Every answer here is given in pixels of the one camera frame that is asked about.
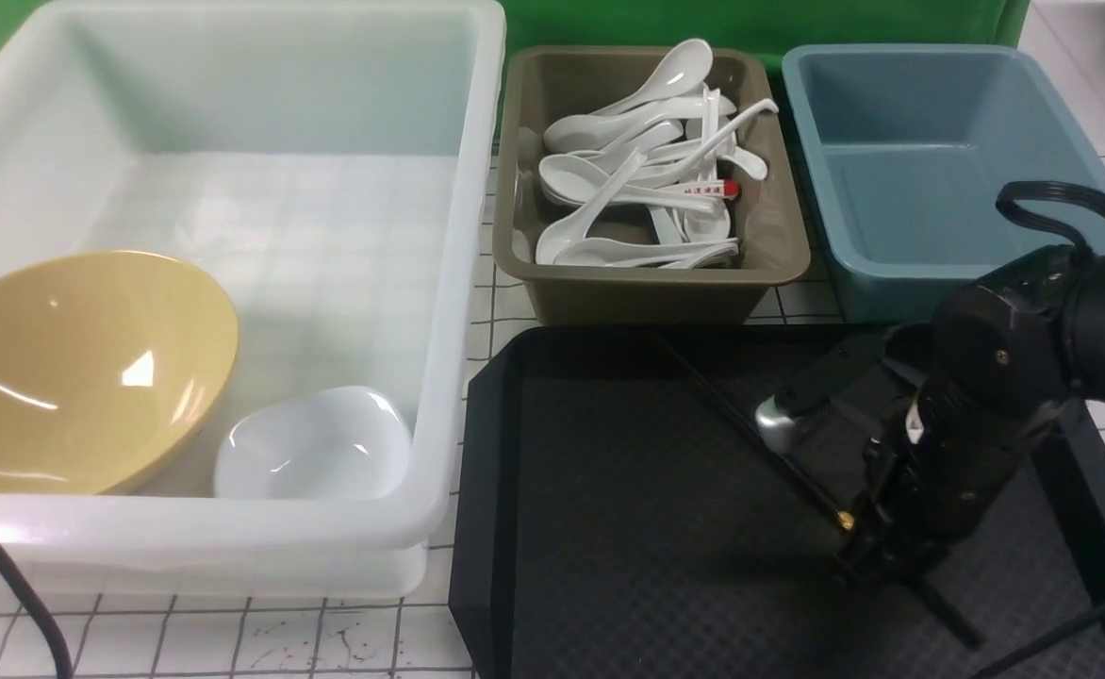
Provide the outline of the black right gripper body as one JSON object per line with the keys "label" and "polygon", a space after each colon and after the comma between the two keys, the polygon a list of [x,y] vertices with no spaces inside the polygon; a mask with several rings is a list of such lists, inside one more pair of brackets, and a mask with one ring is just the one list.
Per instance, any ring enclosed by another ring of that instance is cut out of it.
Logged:
{"label": "black right gripper body", "polygon": [[790,414],[863,426],[864,485],[836,552],[860,585],[919,579],[970,537],[1073,395],[1048,332],[1010,348],[975,325],[899,325],[841,340],[778,391]]}

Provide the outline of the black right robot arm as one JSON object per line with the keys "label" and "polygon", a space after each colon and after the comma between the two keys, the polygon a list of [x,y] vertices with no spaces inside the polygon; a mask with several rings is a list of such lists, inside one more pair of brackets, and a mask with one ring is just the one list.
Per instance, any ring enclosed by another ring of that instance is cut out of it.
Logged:
{"label": "black right robot arm", "polygon": [[769,450],[788,455],[824,406],[851,420],[854,387],[915,388],[864,447],[838,570],[857,585],[920,577],[980,527],[1070,401],[1105,403],[1105,257],[1048,246],[958,288],[930,323],[857,334],[791,374],[760,405]]}

